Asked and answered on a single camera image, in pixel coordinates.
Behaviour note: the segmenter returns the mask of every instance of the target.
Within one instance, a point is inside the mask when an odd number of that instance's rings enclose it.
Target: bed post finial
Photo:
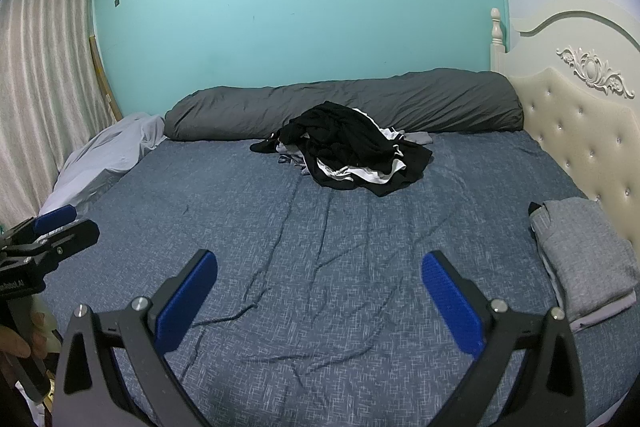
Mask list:
[[[500,10],[492,8],[491,20],[494,23],[491,28],[491,70],[504,74],[504,40],[500,27]]]

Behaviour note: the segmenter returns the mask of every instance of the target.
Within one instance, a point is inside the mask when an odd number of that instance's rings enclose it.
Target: carved floral ornament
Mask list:
[[[556,50],[556,55],[562,58],[565,64],[574,70],[574,74],[578,76],[588,87],[594,87],[607,93],[607,89],[616,92],[625,98],[635,97],[635,92],[626,89],[625,81],[619,71],[613,71],[609,68],[609,61],[604,63],[592,51],[584,52],[582,48],[574,51],[571,46],[564,50]]]

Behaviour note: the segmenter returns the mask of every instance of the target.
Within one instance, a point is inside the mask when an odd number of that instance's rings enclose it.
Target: silver bolt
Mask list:
[[[551,316],[555,318],[556,321],[561,321],[564,319],[564,311],[562,308],[558,308],[558,306],[554,306],[551,308]]]
[[[149,306],[149,299],[146,297],[136,297],[131,301],[131,307],[137,312],[145,309],[147,306]]]
[[[509,306],[502,299],[494,299],[491,301],[491,309],[496,313],[504,313],[509,309]]]
[[[80,317],[84,317],[86,315],[86,312],[88,311],[87,305],[86,304],[80,304],[78,306],[78,308],[76,308],[74,310],[74,315],[78,318]]]

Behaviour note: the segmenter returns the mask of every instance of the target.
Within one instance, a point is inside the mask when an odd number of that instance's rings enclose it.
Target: curtain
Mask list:
[[[0,223],[38,213],[67,156],[114,123],[95,76],[91,0],[0,0]]]

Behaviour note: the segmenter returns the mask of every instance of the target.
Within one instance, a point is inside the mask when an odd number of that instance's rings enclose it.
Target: headboard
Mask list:
[[[491,68],[518,93],[524,129],[640,259],[640,23],[606,0],[553,0],[511,20],[506,52],[491,18]]]

